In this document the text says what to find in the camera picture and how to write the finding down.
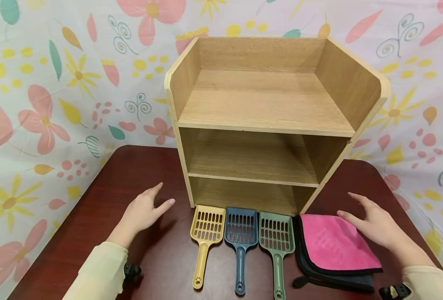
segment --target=shelf compartment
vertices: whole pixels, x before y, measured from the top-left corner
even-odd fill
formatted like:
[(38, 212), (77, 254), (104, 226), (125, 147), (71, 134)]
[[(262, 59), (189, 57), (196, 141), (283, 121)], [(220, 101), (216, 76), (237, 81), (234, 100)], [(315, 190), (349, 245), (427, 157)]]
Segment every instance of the shelf compartment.
[(178, 126), (352, 137), (314, 73), (200, 70)]
[(317, 187), (302, 135), (180, 128), (191, 177)]
[(284, 215), (299, 213), (315, 191), (314, 187), (291, 187), (202, 177), (190, 177), (190, 185), (195, 205), (219, 208), (234, 206)]

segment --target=right hand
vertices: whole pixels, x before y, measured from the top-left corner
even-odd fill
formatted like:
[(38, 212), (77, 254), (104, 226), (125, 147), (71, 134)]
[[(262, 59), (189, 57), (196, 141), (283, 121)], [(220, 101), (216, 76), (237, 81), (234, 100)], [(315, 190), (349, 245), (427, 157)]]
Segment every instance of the right hand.
[(366, 211), (366, 218), (361, 220), (354, 215), (337, 211), (339, 217), (353, 224), (367, 238), (389, 250), (393, 250), (396, 244), (408, 238), (407, 234), (396, 224), (391, 215), (375, 202), (365, 196), (348, 193), (351, 198), (360, 202)]

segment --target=finger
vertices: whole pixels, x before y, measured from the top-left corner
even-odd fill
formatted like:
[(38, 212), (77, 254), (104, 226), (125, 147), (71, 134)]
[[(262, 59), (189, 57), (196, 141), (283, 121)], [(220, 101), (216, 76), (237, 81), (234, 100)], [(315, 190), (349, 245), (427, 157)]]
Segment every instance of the finger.
[(358, 230), (362, 230), (363, 226), (365, 224), (365, 221), (358, 219), (357, 217), (355, 217), (354, 215), (350, 214), (349, 212), (345, 212), (342, 210), (339, 210), (336, 212), (337, 215), (339, 215), (339, 217), (341, 217), (342, 219), (350, 222), (351, 224), (353, 224)]
[(369, 208), (370, 206), (377, 206), (375, 202), (371, 201), (365, 196), (358, 195), (352, 192), (348, 192), (348, 195), (350, 195), (350, 197), (355, 199), (356, 201), (360, 202), (360, 204), (363, 205), (365, 209)]
[(155, 208), (153, 213), (155, 214), (156, 219), (160, 218), (162, 214), (167, 212), (173, 204), (175, 204), (175, 199), (169, 199), (163, 202), (162, 205), (158, 206), (158, 208)]

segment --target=beige sleeve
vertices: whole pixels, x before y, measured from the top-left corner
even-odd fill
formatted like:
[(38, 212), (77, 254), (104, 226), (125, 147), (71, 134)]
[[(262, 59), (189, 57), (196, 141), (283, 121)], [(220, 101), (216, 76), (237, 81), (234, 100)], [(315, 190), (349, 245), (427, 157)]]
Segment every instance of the beige sleeve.
[(443, 271), (427, 265), (403, 269), (403, 282), (411, 289), (407, 300), (443, 300)]
[(96, 246), (63, 300), (114, 300), (123, 291), (128, 250), (111, 242)]

